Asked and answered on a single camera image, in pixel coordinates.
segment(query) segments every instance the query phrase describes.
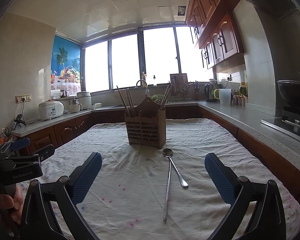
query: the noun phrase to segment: gray countertop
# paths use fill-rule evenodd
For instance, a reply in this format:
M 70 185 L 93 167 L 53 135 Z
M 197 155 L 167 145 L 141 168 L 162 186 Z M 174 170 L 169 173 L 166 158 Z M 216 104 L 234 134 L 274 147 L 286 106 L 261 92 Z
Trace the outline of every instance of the gray countertop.
M 241 130 L 244 130 L 254 138 L 263 142 L 265 145 L 275 150 L 278 154 L 280 154 L 300 170 L 300 142 L 260 122 L 261 119 L 274 118 L 272 115 L 264 114 L 242 106 L 224 106 L 220 105 L 219 103 L 208 103 L 205 101 L 170 102 L 170 104 L 167 104 L 166 107 L 175 105 L 199 106 L 210 111 L 211 113 L 227 120 L 233 125 L 239 127 Z M 91 112 L 117 111 L 122 109 L 124 108 L 103 106 L 94 110 L 83 110 L 75 114 L 65 114 L 52 120 L 38 121 L 27 126 L 18 127 L 14 131 L 12 131 L 11 134 L 18 137 L 23 137 L 30 133 L 85 114 L 89 114 Z

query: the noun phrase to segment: ceiling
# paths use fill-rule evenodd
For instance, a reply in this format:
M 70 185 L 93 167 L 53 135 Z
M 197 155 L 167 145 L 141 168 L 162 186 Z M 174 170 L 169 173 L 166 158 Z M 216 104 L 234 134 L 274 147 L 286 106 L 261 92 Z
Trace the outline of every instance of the ceiling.
M 188 0 L 15 0 L 8 12 L 56 27 L 65 37 L 86 43 L 146 25 L 184 22 L 178 5 Z

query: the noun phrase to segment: white rice cooker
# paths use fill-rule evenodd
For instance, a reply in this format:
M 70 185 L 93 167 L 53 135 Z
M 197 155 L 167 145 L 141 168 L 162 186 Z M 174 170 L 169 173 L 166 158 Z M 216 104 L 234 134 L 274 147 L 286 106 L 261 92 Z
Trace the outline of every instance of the white rice cooker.
M 59 117 L 63 114 L 63 104 L 59 101 L 45 101 L 39 104 L 39 114 L 42 121 Z
M 78 92 L 77 99 L 79 99 L 79 104 L 82 105 L 82 109 L 88 109 L 88 106 L 91 105 L 90 92 L 87 91 Z

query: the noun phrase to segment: finger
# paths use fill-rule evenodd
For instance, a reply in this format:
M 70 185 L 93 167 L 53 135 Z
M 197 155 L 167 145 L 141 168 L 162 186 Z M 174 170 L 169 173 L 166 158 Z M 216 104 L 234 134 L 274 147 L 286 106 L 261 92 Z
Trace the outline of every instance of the finger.
M 16 192 L 13 197 L 14 202 L 14 208 L 19 209 L 19 207 L 23 204 L 23 195 L 22 195 L 22 189 L 20 186 L 16 186 Z
M 9 195 L 0 194 L 0 209 L 9 209 L 13 207 L 13 199 Z
M 17 222 L 19 225 L 21 223 L 22 209 L 23 209 L 23 203 L 20 205 L 19 209 L 14 210 L 11 213 L 12 220 L 15 221 L 15 222 Z

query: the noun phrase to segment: window frame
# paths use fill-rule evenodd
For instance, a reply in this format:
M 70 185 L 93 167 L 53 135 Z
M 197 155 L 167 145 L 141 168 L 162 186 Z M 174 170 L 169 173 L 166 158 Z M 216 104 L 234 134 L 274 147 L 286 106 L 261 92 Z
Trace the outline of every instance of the window frame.
M 82 80 L 81 80 L 81 87 L 82 87 L 82 91 L 85 91 L 86 89 L 86 83 L 85 83 L 85 49 L 104 42 L 104 41 L 108 41 L 108 80 L 109 80 L 109 90 L 102 90 L 102 91 L 91 91 L 91 93 L 104 93 L 107 91 L 112 91 L 115 90 L 115 88 L 113 87 L 113 80 L 112 80 L 112 40 L 116 39 L 116 38 L 120 38 L 120 37 L 124 37 L 124 36 L 129 36 L 129 35 L 133 35 L 133 34 L 137 34 L 137 41 L 138 41 L 138 56 L 139 56 L 139 74 L 140 74 L 140 79 L 142 78 L 142 72 L 144 72 L 146 74 L 146 57 L 145 57 L 145 46 L 144 46 L 144 36 L 143 36 L 143 31 L 144 30 L 150 30 L 150 29 L 158 29 L 158 28 L 173 28 L 173 33 L 174 33 L 174 39 L 175 39 L 175 45 L 176 45 L 176 54 L 177 54 L 177 61 L 178 61 L 178 70 L 179 73 L 181 74 L 181 61 L 180 61 L 180 52 L 179 52 L 179 44 L 178 44 L 178 38 L 177 38 L 177 30 L 176 27 L 188 27 L 188 25 L 186 24 L 168 24 L 168 25 L 158 25 L 158 26 L 148 26 L 148 27 L 142 27 L 142 28 L 138 28 L 137 30 L 130 30 L 130 31 L 126 31 L 124 33 L 118 33 L 118 34 L 114 34 L 114 35 L 109 35 L 107 37 L 104 38 L 100 38 L 96 41 L 90 41 L 87 42 L 86 44 L 82 45 L 82 50 L 81 50 L 81 68 L 80 68 L 80 72 L 81 72 L 81 76 L 82 76 Z M 213 71 L 213 77 L 214 79 L 216 79 L 217 75 L 215 73 L 215 71 Z

